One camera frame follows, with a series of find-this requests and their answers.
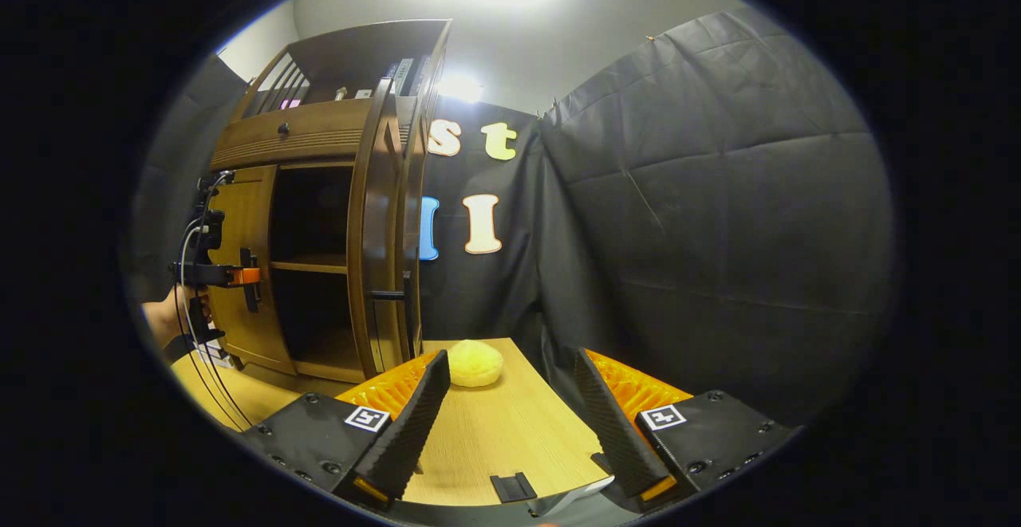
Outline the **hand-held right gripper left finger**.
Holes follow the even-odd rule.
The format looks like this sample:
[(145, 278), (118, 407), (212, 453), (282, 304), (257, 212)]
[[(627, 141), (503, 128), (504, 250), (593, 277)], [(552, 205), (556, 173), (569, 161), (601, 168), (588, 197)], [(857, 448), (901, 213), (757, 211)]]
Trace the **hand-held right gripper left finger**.
[(343, 399), (302, 394), (239, 438), (318, 490), (390, 509), (404, 497), (449, 388), (448, 353), (430, 352), (364, 381)]

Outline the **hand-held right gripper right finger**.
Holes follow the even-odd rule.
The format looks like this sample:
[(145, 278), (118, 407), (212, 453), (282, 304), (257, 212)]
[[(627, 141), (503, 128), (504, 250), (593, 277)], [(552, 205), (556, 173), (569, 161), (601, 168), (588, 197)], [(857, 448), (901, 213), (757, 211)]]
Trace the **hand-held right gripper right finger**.
[(587, 348), (574, 380), (616, 497), (639, 511), (714, 490), (801, 432), (728, 392), (688, 393)]

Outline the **wooden shoe cabinet door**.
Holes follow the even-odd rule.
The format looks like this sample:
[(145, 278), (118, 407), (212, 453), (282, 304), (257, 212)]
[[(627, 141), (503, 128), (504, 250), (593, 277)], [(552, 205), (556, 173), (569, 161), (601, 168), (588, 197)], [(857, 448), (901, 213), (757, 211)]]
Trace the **wooden shoe cabinet door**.
[(227, 351), (244, 363), (258, 364), (294, 375), (294, 361), (283, 336), (278, 306), (271, 287), (270, 212), (277, 167), (237, 170), (232, 184), (220, 185), (212, 210), (225, 214), (218, 250), (208, 251), (216, 265), (241, 265), (248, 250), (260, 270), (259, 301), (248, 309), (244, 288), (209, 290), (216, 328), (225, 332)]
[(347, 221), (348, 302), (366, 379), (423, 349), (420, 239), (424, 167), (422, 110), (401, 128), (404, 98), (380, 79), (355, 153)]

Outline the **wooden double-door shoe cabinet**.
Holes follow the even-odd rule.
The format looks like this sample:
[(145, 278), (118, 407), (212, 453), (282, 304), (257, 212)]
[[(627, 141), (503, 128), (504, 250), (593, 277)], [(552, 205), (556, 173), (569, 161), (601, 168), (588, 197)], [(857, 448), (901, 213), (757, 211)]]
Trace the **wooden double-door shoe cabinet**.
[(318, 34), (281, 48), (212, 153), (211, 289), (227, 352), (357, 384), (422, 352), (420, 238), (429, 128), (449, 19)]

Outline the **wooden inner shelf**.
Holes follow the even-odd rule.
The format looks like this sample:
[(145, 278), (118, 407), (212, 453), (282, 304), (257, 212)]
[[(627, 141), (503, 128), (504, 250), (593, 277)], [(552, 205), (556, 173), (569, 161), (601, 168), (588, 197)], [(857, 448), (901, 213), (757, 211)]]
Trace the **wooden inner shelf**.
[(297, 270), (297, 272), (327, 273), (328, 275), (346, 275), (348, 266), (346, 255), (334, 252), (321, 254), (299, 254), (296, 257), (277, 259), (270, 262), (271, 269)]

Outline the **round yellow sponge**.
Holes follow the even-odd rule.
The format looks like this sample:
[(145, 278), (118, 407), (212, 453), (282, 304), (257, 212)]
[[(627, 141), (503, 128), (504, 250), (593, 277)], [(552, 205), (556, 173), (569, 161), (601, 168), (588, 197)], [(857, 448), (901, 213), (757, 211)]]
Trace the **round yellow sponge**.
[(503, 354), (477, 340), (463, 340), (446, 350), (450, 382), (459, 387), (485, 387), (499, 381)]

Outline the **small black clip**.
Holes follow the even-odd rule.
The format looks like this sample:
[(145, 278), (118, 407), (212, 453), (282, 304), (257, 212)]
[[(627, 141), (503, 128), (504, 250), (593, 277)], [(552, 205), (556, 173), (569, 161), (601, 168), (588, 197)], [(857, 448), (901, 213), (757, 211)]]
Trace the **small black clip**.
[(534, 487), (523, 472), (506, 477), (491, 475), (489, 480), (500, 505), (538, 498)]

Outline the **wooden drawer with black knob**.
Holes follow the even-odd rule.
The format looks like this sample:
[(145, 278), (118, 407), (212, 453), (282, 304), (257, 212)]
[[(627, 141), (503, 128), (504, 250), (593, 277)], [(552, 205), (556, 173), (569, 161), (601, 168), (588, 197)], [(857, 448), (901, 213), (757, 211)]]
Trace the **wooden drawer with black knob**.
[(371, 99), (299, 105), (238, 119), (218, 136), (209, 167), (236, 170), (269, 163), (354, 156)]

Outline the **black backdrop cloth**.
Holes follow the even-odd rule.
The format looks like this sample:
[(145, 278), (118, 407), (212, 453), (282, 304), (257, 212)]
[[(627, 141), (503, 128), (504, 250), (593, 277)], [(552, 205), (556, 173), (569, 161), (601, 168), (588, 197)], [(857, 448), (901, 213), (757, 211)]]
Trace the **black backdrop cloth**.
[(569, 403), (584, 346), (787, 425), (860, 374), (889, 301), (889, 176), (845, 88), (762, 11), (667, 30), (541, 117), (438, 113), (520, 139), (498, 161), (461, 135), (427, 167), (427, 337), (510, 337)]

